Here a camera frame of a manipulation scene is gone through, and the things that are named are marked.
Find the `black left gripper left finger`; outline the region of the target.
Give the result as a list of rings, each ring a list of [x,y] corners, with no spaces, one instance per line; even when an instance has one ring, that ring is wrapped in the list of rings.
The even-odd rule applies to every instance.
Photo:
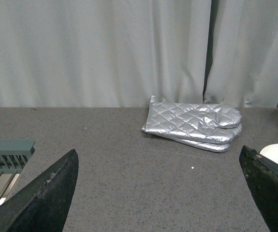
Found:
[[[78,177],[74,149],[0,206],[0,232],[63,231]]]

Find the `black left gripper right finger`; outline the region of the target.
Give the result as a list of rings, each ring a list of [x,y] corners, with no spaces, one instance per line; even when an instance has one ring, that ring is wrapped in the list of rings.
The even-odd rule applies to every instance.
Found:
[[[271,232],[278,232],[278,164],[246,145],[239,162],[265,223]]]

